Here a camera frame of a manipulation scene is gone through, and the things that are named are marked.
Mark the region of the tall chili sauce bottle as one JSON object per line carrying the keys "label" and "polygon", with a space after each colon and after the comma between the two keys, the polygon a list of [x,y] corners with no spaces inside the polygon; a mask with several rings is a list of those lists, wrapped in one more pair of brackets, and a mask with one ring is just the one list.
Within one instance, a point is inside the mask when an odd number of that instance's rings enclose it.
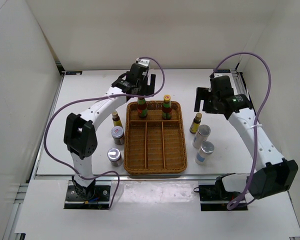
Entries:
{"label": "tall chili sauce bottle", "polygon": [[147,102],[143,97],[137,99],[137,113],[140,118],[145,118],[148,115]]}
{"label": "tall chili sauce bottle", "polygon": [[171,96],[166,94],[163,97],[162,118],[164,120],[170,120],[172,118],[171,112],[172,112]]}

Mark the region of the small yellow-label bottle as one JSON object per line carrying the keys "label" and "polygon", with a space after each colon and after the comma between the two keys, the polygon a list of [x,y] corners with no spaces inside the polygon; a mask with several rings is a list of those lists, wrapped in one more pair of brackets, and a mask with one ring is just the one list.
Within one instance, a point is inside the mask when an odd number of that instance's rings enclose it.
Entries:
{"label": "small yellow-label bottle", "polygon": [[195,134],[197,132],[201,124],[201,120],[202,120],[202,114],[200,112],[197,112],[189,128],[190,133]]}
{"label": "small yellow-label bottle", "polygon": [[113,122],[114,127],[123,128],[123,124],[122,124],[121,119],[120,119],[120,117],[118,115],[118,112],[116,110],[112,113],[112,122]]}

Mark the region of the white silver-lid canister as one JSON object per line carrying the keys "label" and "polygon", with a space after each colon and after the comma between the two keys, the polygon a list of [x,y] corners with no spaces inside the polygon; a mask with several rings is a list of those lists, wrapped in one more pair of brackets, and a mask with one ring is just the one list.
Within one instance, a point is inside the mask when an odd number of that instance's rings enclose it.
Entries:
{"label": "white silver-lid canister", "polygon": [[199,149],[211,134],[211,128],[208,125],[202,124],[198,127],[192,141],[192,146]]}
{"label": "white silver-lid canister", "polygon": [[204,161],[213,154],[214,150],[215,146],[212,142],[204,141],[196,154],[195,162],[199,165],[202,165]]}

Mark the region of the dark glass jar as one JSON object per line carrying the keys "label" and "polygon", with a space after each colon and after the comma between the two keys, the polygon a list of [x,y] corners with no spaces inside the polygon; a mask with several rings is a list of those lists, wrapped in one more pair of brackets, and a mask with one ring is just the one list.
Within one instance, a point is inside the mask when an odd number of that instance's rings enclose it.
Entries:
{"label": "dark glass jar", "polygon": [[121,151],[117,148],[111,148],[107,152],[107,157],[112,166],[119,167],[123,164],[123,157]]}
{"label": "dark glass jar", "polygon": [[111,129],[111,136],[116,145],[123,145],[125,143],[124,129],[121,126],[114,126]]}

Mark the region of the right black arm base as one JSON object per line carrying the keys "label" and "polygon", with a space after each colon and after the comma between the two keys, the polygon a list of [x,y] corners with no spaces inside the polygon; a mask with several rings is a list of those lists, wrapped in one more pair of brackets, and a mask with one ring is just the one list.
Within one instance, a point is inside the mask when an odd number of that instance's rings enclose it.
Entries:
{"label": "right black arm base", "polygon": [[237,191],[222,191],[213,184],[199,185],[193,191],[199,194],[202,212],[228,211],[228,203],[240,195]]}

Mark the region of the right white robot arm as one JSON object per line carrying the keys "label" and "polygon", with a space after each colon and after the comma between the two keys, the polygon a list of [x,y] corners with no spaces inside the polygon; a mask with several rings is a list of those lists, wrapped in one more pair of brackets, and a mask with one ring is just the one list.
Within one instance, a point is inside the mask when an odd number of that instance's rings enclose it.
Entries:
{"label": "right white robot arm", "polygon": [[299,167],[287,160],[272,144],[257,121],[252,104],[245,94],[235,94],[226,75],[210,79],[210,87],[198,87],[194,111],[224,115],[236,129],[253,159],[249,193],[257,200],[290,189]]}

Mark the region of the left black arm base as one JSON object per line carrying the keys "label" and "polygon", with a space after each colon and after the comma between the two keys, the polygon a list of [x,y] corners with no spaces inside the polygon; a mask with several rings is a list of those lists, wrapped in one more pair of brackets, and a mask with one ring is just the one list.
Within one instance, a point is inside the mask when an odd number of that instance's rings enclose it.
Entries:
{"label": "left black arm base", "polygon": [[68,210],[108,210],[110,206],[111,185],[109,183],[90,185],[85,194],[72,182],[67,186],[64,209]]}

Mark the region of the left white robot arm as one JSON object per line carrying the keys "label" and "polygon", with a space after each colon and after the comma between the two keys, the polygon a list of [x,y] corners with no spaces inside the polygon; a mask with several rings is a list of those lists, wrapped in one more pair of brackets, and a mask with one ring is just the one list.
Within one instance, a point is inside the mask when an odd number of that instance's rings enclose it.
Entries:
{"label": "left white robot arm", "polygon": [[78,173],[72,177],[75,192],[83,199],[95,195],[95,179],[92,171],[92,154],[98,141],[96,131],[101,123],[130,97],[122,94],[149,96],[155,91],[156,76],[151,75],[148,85],[150,60],[138,59],[129,71],[120,75],[105,93],[105,99],[97,100],[87,110],[67,116],[63,141]]}

